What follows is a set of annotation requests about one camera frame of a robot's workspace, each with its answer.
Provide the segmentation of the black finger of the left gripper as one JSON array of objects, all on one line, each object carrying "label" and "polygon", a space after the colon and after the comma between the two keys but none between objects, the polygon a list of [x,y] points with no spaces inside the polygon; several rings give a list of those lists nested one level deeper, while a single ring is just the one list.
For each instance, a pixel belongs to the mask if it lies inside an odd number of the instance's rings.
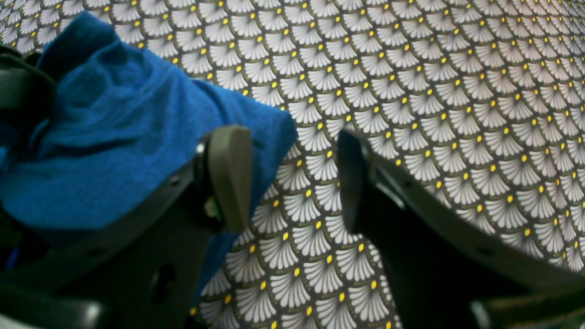
[{"label": "black finger of the left gripper", "polygon": [[56,83],[37,67],[40,58],[0,48],[0,117],[13,128],[33,128],[49,117]]}]

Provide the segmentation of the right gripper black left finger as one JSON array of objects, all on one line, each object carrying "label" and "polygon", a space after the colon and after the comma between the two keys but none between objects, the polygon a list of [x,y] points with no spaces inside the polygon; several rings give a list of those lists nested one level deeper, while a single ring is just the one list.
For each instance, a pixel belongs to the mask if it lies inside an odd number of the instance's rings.
[{"label": "right gripper black left finger", "polygon": [[108,227],[1,274],[3,329],[183,329],[219,233],[249,220],[251,131],[206,134],[194,157]]}]

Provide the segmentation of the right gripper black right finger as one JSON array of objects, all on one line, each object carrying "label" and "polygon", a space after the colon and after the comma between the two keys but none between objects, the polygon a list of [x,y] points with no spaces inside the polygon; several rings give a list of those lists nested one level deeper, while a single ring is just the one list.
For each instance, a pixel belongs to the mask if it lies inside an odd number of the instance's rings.
[{"label": "right gripper black right finger", "polygon": [[345,228],[380,252],[404,329],[580,329],[584,278],[459,219],[363,135],[338,135]]}]

